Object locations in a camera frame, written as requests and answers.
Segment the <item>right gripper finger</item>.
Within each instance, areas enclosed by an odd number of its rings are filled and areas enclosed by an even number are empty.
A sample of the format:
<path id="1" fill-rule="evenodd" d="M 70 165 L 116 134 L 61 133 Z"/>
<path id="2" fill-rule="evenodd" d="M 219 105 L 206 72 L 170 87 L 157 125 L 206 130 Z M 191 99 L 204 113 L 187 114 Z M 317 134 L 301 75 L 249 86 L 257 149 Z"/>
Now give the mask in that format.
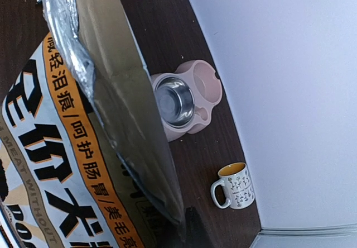
<path id="1" fill-rule="evenodd" d="M 184 247 L 213 248 L 211 239 L 205 229 L 201 217 L 194 207 L 186 209 L 186 241 Z"/>

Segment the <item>dog food bag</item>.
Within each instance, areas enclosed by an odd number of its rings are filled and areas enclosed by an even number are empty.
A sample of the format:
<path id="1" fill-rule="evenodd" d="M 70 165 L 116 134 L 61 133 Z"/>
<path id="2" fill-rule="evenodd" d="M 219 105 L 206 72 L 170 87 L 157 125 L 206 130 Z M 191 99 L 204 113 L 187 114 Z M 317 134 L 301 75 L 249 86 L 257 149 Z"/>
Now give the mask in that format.
<path id="1" fill-rule="evenodd" d="M 120 0 L 42 0 L 49 33 L 1 105 L 10 247 L 183 247 L 146 62 Z"/>

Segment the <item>pink double pet bowl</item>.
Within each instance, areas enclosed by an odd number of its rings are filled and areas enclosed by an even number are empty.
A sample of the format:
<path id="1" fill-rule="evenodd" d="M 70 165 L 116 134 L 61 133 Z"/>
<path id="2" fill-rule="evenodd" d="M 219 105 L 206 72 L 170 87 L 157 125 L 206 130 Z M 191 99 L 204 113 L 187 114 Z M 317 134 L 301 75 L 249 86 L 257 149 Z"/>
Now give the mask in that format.
<path id="1" fill-rule="evenodd" d="M 204 60 L 182 63 L 174 73 L 151 75 L 151 83 L 169 142 L 202 131 L 223 96 L 215 69 Z"/>

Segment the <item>white patterned mug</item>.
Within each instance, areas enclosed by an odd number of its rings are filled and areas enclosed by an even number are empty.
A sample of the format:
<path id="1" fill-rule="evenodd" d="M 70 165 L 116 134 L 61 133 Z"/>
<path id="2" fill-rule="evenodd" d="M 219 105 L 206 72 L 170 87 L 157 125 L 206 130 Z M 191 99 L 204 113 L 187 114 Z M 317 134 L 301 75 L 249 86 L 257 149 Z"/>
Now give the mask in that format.
<path id="1" fill-rule="evenodd" d="M 252 179 L 246 163 L 232 163 L 218 171 L 219 179 L 210 188 L 211 198 L 220 209 L 245 209 L 255 201 Z M 225 196 L 224 204 L 220 204 L 215 192 L 222 187 Z"/>

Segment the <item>right aluminium frame post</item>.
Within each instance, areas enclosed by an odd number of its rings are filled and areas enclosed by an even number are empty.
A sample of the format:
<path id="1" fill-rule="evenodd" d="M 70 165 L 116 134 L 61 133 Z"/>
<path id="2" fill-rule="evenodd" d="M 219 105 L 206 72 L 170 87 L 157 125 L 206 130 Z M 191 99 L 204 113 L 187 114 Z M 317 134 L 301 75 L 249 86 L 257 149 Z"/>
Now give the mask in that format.
<path id="1" fill-rule="evenodd" d="M 251 247 L 356 247 L 356 224 L 313 228 L 262 228 Z"/>

